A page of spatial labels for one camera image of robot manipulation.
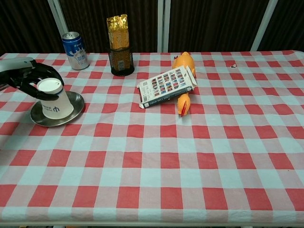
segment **rubber chicken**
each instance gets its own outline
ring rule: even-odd
[[[191,57],[191,55],[188,52],[183,52],[181,56],[174,57],[174,62],[172,64],[172,69],[184,66],[188,66],[193,74],[195,76],[195,66],[194,66],[194,60]],[[187,114],[190,108],[190,97],[188,96],[188,93],[182,94],[178,100],[177,100],[177,111],[178,114],[181,116],[184,116]]]

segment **metal saucer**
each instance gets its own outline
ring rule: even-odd
[[[41,102],[38,101],[36,104],[34,104],[32,110],[30,111],[31,120],[40,126],[55,127],[66,124],[67,122],[75,119],[83,110],[85,106],[85,101],[80,94],[75,92],[67,91],[66,95],[70,100],[72,106],[74,107],[74,110],[70,115],[68,115],[65,118],[57,119],[57,120],[49,119],[43,115]]]

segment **red and white checkered tablecloth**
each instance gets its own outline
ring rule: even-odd
[[[46,128],[37,100],[0,93],[0,223],[304,224],[304,53],[192,53],[190,113],[140,109],[137,83],[178,54],[134,54],[126,77],[107,54],[82,71],[65,54],[3,55],[52,65],[86,106]]]

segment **dark curtain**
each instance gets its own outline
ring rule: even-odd
[[[304,51],[304,1],[279,0],[258,50]]]
[[[249,51],[267,0],[172,0],[169,52]]]
[[[0,55],[63,53],[47,0],[0,0]]]
[[[86,51],[109,48],[108,17],[127,14],[133,52],[157,51],[157,0],[60,0],[70,31],[83,37]]]

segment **blue can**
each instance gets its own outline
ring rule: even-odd
[[[89,66],[85,45],[78,32],[68,32],[62,35],[62,43],[71,67],[82,70]]]

